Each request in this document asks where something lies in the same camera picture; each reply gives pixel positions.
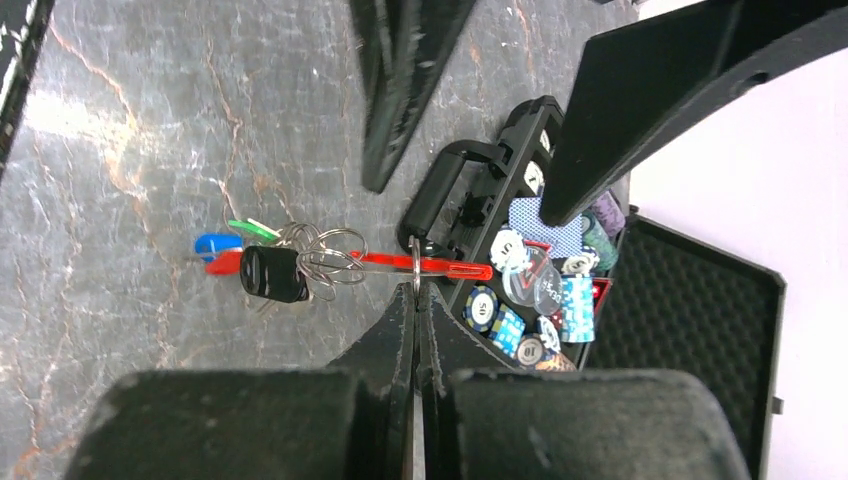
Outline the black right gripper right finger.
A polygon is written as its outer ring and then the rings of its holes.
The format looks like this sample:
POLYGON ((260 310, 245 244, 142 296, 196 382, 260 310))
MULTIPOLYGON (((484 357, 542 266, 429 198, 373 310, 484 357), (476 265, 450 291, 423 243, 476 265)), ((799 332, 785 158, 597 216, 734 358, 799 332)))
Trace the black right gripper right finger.
POLYGON ((419 297, 419 385, 429 479, 507 479, 517 454, 511 372, 452 315, 440 289, 419 297))

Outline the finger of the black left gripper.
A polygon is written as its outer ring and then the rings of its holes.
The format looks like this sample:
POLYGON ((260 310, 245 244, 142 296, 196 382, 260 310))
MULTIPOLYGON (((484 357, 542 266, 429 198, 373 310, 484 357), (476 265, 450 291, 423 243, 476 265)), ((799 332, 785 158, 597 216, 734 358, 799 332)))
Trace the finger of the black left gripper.
POLYGON ((361 183, 384 191, 423 116, 475 0, 349 3, 366 98, 361 183))
POLYGON ((847 45, 843 1, 701 1, 591 37, 540 210, 562 225, 751 89, 847 45))

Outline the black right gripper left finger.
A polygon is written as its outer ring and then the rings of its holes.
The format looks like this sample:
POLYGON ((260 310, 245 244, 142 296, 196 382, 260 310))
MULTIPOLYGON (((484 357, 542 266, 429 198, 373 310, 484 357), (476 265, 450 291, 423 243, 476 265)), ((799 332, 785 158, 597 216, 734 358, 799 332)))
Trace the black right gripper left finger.
POLYGON ((397 285, 381 317, 329 366, 358 381, 347 465, 354 479, 410 479, 416 303, 397 285))

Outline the red keyring with key bunch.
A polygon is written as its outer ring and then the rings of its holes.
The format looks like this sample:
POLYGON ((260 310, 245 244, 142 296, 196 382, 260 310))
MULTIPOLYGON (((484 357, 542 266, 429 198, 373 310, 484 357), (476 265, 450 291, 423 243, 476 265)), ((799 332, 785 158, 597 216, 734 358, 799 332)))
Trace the red keyring with key bunch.
POLYGON ((230 220, 231 233, 204 233, 193 242, 193 254, 213 276, 236 276, 243 291, 264 301, 293 304, 313 298, 333 301, 339 286, 363 283, 371 274, 407 275, 419 290, 426 277, 488 281, 489 265, 468 263, 425 253, 414 235, 406 254, 370 249, 357 230, 321 230, 310 223, 291 222, 271 228, 253 218, 230 220))

